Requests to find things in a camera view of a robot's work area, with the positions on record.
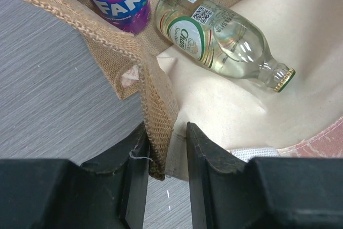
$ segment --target burlap bag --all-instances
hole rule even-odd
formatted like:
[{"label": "burlap bag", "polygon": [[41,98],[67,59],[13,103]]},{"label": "burlap bag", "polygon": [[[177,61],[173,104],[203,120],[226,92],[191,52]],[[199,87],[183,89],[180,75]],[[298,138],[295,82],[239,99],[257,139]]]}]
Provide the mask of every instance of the burlap bag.
[{"label": "burlap bag", "polygon": [[[153,19],[138,36],[119,32],[101,19],[89,0],[23,0],[38,6],[77,29],[84,37],[97,64],[119,98],[140,91],[144,123],[151,141],[150,174],[164,178],[165,162],[178,107],[166,74],[159,68],[156,55],[170,46],[159,35]],[[216,0],[231,6],[239,0]],[[151,0],[152,9],[158,0]],[[139,68],[139,82],[124,88],[121,77],[130,67]]]}]

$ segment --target can lid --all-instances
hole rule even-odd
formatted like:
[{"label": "can lid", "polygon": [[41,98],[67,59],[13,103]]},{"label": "can lid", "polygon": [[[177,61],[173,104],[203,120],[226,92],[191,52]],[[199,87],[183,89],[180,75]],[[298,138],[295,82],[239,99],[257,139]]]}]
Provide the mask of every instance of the can lid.
[{"label": "can lid", "polygon": [[274,90],[276,92],[281,92],[294,76],[295,76],[295,70],[293,68],[289,69],[288,72],[285,74],[285,76],[277,84]]}]

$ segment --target white thread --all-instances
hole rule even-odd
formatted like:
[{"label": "white thread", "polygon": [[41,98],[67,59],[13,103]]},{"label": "white thread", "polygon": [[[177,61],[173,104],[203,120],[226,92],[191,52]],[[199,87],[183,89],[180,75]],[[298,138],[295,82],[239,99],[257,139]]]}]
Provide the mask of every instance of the white thread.
[{"label": "white thread", "polygon": [[129,156],[130,158],[133,158],[133,159],[148,159],[150,160],[151,162],[153,161],[151,158],[148,158],[148,157],[135,157],[133,154],[132,154],[133,150],[130,151],[129,153]]}]

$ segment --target gray surface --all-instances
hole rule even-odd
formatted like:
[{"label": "gray surface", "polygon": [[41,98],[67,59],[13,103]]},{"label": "gray surface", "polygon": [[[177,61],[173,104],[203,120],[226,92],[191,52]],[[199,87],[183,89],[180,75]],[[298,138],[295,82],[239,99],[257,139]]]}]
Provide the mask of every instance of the gray surface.
[{"label": "gray surface", "polygon": [[[0,6],[0,158],[80,164],[142,121],[139,95],[118,100],[78,32],[20,0]],[[191,228],[188,183],[149,180],[144,228]]]}]

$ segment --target glass bottle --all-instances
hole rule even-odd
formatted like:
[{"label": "glass bottle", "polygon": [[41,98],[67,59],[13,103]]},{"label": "glass bottle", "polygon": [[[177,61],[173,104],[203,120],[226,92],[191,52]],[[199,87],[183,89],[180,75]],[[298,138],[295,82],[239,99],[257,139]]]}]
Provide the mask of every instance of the glass bottle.
[{"label": "glass bottle", "polygon": [[253,23],[213,0],[159,0],[159,31],[211,71],[254,78],[280,92],[295,70],[276,61]]}]

